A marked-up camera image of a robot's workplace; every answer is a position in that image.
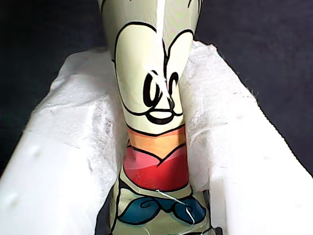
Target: cartoon character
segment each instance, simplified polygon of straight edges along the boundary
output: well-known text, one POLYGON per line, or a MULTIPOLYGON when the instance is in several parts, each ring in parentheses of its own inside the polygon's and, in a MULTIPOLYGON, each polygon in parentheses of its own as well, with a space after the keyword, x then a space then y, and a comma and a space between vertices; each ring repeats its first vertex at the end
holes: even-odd
POLYGON ((185 4, 106 0, 103 4, 129 134, 125 160, 112 187, 107 234, 216 234, 210 224, 207 192, 193 192, 189 184, 178 86, 200 7, 200 0, 185 4), (172 4, 184 12, 173 12, 172 4), (136 16, 128 7, 141 12, 136 16), (117 17, 123 9, 126 16, 117 17), (154 19, 153 12, 158 12, 157 18, 163 15, 163 22, 154 19), (108 20, 114 16, 115 25, 110 28, 114 23, 108 20), (175 24, 168 20, 177 20, 177 25, 171 28, 175 24))

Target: cartoon mouth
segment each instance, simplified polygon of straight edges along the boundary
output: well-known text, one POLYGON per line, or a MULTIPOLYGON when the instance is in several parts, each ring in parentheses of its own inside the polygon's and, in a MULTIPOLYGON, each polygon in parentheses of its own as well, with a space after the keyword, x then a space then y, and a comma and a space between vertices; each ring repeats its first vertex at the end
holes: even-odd
POLYGON ((173 110, 170 109, 152 109, 149 113, 146 113, 145 116, 147 119, 158 125, 165 125, 170 123, 175 116, 181 116, 181 114, 176 114, 173 110))
POLYGON ((152 111, 150 115, 154 118, 164 119, 169 118, 172 115, 172 112, 160 112, 160 111, 152 111))

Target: blue bow tie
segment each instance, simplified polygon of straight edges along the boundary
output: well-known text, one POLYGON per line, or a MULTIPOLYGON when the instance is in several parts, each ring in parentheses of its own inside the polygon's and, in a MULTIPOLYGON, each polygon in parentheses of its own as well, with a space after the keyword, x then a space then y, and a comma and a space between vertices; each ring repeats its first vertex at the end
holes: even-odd
POLYGON ((133 200, 118 219, 126 224, 141 225, 163 210, 166 213, 172 212, 176 218, 188 224, 197 224, 204 220, 206 209, 194 197, 189 196, 180 202, 150 196, 140 197, 133 200))

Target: cartoon eye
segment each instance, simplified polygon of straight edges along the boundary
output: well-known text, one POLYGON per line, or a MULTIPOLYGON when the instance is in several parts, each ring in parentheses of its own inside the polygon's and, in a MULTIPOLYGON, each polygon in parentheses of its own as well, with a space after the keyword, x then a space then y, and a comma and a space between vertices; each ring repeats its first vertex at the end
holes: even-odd
POLYGON ((151 74, 147 74, 145 82, 143 84, 143 102, 147 107, 156 106, 159 102, 161 96, 160 96, 160 87, 155 82, 152 82, 152 76, 151 74))
POLYGON ((170 77, 170 80, 169 80, 169 86, 168 86, 168 93, 170 95, 173 94, 173 88, 175 88, 175 87, 173 87, 173 82, 175 81, 175 86, 177 86, 178 79, 179 79, 178 78, 178 73, 177 72, 172 73, 172 75, 170 77))

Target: dark background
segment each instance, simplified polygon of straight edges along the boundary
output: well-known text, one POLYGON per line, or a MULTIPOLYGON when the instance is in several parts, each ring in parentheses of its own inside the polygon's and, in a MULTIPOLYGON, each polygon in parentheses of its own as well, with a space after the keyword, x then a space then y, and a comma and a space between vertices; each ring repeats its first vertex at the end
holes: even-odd
MULTIPOLYGON (((313 1, 204 0, 196 36, 218 47, 312 174, 313 1)), ((0 175, 65 58, 103 46, 96 0, 1 1, 0 175)))

